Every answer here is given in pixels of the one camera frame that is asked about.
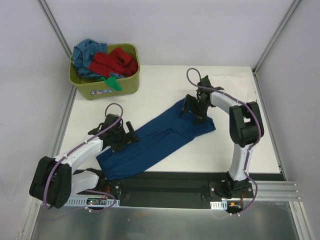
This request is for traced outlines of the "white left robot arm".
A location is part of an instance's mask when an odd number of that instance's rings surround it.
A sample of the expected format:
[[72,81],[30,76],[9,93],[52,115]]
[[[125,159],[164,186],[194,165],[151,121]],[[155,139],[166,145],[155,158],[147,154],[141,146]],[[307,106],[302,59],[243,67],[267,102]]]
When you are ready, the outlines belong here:
[[109,113],[104,122],[90,130],[74,148],[39,160],[29,195],[57,209],[63,207],[72,195],[82,192],[102,194],[106,199],[110,193],[106,175],[94,168],[80,170],[80,166],[104,150],[122,152],[138,141],[130,121],[123,122],[118,115]]

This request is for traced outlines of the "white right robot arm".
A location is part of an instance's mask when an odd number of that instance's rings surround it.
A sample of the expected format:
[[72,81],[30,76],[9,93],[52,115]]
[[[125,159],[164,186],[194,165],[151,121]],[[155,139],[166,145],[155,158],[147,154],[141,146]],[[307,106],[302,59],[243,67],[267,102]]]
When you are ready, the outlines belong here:
[[186,95],[180,115],[190,112],[194,124],[207,120],[209,107],[218,107],[229,115],[229,135],[234,143],[232,162],[225,180],[214,188],[222,198],[234,198],[248,186],[248,165],[254,146],[264,135],[264,126],[257,102],[243,102],[225,92],[222,87],[213,87],[208,76],[197,84],[196,96]]

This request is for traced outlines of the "dark blue printed t-shirt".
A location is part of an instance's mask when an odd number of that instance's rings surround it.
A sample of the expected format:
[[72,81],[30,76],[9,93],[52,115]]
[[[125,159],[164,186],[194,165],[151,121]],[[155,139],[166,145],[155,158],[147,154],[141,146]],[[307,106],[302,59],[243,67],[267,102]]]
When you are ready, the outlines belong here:
[[194,124],[195,116],[186,112],[179,116],[184,100],[177,101],[163,113],[137,129],[138,142],[124,151],[107,149],[96,160],[108,180],[132,177],[151,168],[194,138],[216,130],[212,118]]

